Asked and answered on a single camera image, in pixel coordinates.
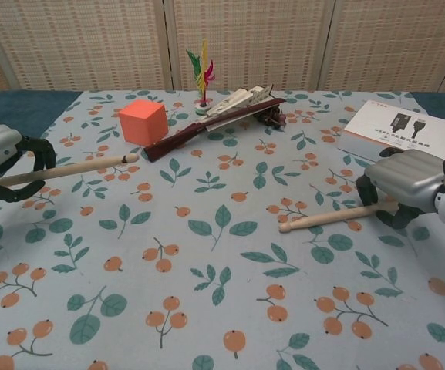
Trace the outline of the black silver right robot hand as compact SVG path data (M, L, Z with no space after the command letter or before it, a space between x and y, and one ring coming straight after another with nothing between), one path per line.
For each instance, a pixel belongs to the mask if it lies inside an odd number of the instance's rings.
M387 148L358 177L356 188L365 206L379 201L378 190L396 200L394 214L378 210L376 216L393 229L403 229L418 216L437 212L435 200L445 191L445 160L421 150Z

